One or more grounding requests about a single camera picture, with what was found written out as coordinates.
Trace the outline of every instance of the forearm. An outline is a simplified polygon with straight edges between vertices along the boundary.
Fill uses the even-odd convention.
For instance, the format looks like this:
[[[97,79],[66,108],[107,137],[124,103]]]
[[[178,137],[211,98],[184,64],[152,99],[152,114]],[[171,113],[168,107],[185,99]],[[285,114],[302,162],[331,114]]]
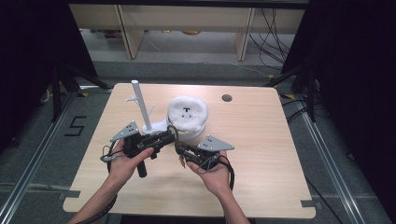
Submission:
[[[68,223],[79,223],[96,216],[111,203],[123,184],[115,183],[109,177],[92,197],[84,204],[78,213]]]
[[[224,216],[230,224],[244,224],[250,223],[236,201],[233,193],[230,191],[224,191],[217,195],[221,207],[224,211]]]

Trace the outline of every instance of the hand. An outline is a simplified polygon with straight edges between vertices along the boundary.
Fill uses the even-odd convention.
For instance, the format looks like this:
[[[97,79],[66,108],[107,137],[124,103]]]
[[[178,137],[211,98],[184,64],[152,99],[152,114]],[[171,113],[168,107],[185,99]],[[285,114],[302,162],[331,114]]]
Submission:
[[[219,154],[220,160],[228,163],[227,160],[222,158],[227,157],[226,151],[221,151]],[[230,174],[225,165],[219,163],[208,171],[199,168],[197,164],[191,161],[188,161],[187,165],[204,180],[206,188],[217,197],[223,192],[231,191]]]
[[[116,153],[117,158],[111,162],[110,174],[108,176],[108,178],[111,179],[113,183],[120,186],[125,185],[125,183],[131,178],[131,176],[134,174],[134,169],[136,168],[137,164],[148,158],[154,151],[154,148],[149,147],[139,153],[137,156],[128,158],[122,152],[123,146],[124,140],[121,139],[113,148],[113,152],[119,150],[121,151]]]

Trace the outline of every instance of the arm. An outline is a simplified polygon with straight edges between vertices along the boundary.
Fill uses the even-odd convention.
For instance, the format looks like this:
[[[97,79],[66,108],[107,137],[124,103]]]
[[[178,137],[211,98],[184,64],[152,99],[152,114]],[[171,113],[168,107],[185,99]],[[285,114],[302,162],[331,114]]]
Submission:
[[[123,139],[117,143],[113,151],[122,148]],[[111,162],[110,174],[105,182],[68,223],[78,223],[102,212],[131,178],[137,164],[148,158],[152,152],[153,148],[150,147],[131,159],[122,152],[117,153],[118,157]]]
[[[220,155],[227,157],[225,151],[221,151]],[[203,179],[206,188],[219,199],[221,207],[224,210],[224,216],[228,223],[249,223],[247,217],[233,196],[233,191],[230,189],[230,174],[227,167],[222,164],[218,164],[211,170],[203,173],[198,172],[198,169],[200,168],[197,164],[189,161],[187,162],[187,165]]]

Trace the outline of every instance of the wooden table top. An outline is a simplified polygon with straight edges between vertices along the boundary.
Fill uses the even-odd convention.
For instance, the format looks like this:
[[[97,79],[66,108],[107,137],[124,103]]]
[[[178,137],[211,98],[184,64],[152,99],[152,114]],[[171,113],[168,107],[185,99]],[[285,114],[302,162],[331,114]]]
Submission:
[[[169,102],[178,96],[206,102],[209,116],[196,143],[211,134],[235,146],[228,151],[235,171],[233,193],[247,217],[315,216],[314,207],[302,207],[301,201],[312,199],[275,89],[163,84],[140,84],[140,89],[146,107],[155,105],[151,122],[163,120]],[[224,94],[233,97],[231,102],[222,100]],[[99,158],[109,139],[132,120],[142,130],[139,106],[125,101],[132,95],[130,83],[114,87],[70,189],[80,191],[79,197],[66,198],[65,211],[77,212],[106,179],[106,165]],[[146,167],[148,175],[140,178],[136,171],[110,213],[223,217],[219,201],[201,178],[180,165],[173,144],[163,147],[157,159],[147,159]]]

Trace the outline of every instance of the white rod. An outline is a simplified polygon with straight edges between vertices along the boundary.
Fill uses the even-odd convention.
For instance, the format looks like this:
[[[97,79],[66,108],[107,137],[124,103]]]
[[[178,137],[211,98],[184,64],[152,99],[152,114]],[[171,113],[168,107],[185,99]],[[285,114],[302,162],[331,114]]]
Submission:
[[[151,130],[151,123],[149,122],[149,114],[145,106],[145,101],[143,100],[142,91],[140,90],[139,82],[137,80],[132,80],[132,86],[134,87],[134,94],[136,95],[137,102],[140,106],[140,111],[142,112],[143,119],[145,120],[146,127]]]

